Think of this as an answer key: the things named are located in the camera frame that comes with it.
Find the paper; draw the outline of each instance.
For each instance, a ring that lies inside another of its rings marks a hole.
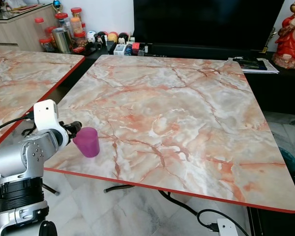
[[[256,69],[243,69],[244,73],[256,73],[256,74],[278,74],[279,71],[267,60],[264,58],[257,58],[257,60],[262,60],[265,63],[267,70],[256,70]]]

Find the marble table top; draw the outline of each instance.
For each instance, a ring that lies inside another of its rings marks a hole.
[[[84,61],[84,56],[0,50],[0,125],[21,117]],[[0,142],[20,122],[0,130]]]
[[[97,129],[99,155],[71,142],[46,170],[295,212],[295,186],[236,62],[101,56],[59,103]]]

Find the white wall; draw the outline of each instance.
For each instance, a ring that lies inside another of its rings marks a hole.
[[[24,0],[26,3],[37,3],[36,0]],[[282,27],[285,18],[290,17],[290,5],[295,0],[285,0],[279,16],[274,24],[276,31]],[[40,0],[41,3],[50,3],[52,0]],[[72,7],[81,7],[82,20],[86,23],[87,30],[133,32],[133,0],[60,0],[63,4],[63,12],[71,16]],[[274,36],[269,42],[269,51],[275,52],[278,36]]]

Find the metal canister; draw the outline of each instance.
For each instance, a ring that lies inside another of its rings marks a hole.
[[[66,28],[56,28],[53,30],[53,37],[55,39],[57,48],[62,53],[71,53],[73,50],[73,43],[70,32]]]

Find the wooden cabinet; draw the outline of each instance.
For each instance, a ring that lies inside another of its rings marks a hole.
[[[57,20],[51,4],[22,14],[0,14],[0,49],[42,52],[35,31],[36,17],[43,17],[49,26]]]

